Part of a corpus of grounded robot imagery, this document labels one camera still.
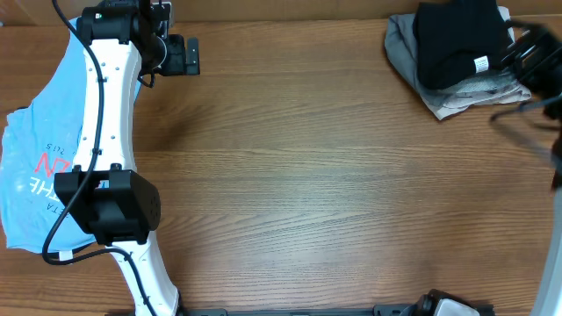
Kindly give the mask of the black t-shirt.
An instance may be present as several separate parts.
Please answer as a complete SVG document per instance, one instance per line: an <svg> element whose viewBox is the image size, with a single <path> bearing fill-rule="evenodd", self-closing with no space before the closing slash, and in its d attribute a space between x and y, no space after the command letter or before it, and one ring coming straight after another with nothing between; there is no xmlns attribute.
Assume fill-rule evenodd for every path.
<svg viewBox="0 0 562 316"><path fill-rule="evenodd" d="M513 42L494 0L420 3L413 33L418 44L418 80L444 90L499 66Z"/></svg>

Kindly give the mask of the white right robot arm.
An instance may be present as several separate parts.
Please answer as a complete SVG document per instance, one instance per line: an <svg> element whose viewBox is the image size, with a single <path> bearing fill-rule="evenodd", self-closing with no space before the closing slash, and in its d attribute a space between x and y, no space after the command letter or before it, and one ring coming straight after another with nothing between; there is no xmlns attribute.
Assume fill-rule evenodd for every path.
<svg viewBox="0 0 562 316"><path fill-rule="evenodd" d="M557 137L550 149L500 123L500 118L516 113L541 109L546 118L561 121L561 40L545 25L509 20L507 28L521 29L522 35L506 47L501 56L501 69L509 70L538 101L523 102L515 108L494 113L489 122L509 138L532 149L548 159L554 168L553 227L543 276L537 292L532 315L561 314L561 138Z"/></svg>

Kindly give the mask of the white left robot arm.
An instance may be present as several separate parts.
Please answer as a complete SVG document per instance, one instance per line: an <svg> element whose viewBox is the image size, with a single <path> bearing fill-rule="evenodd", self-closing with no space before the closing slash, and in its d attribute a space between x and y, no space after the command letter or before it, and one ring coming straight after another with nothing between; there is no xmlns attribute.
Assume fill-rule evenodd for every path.
<svg viewBox="0 0 562 316"><path fill-rule="evenodd" d="M83 127L72 168L54 190L100 254L112 255L137 315L183 315L158 246L161 199L133 155L133 106L139 86L162 76L198 75L198 41L171 32L169 1L103 1L68 29L83 45L86 88Z"/></svg>

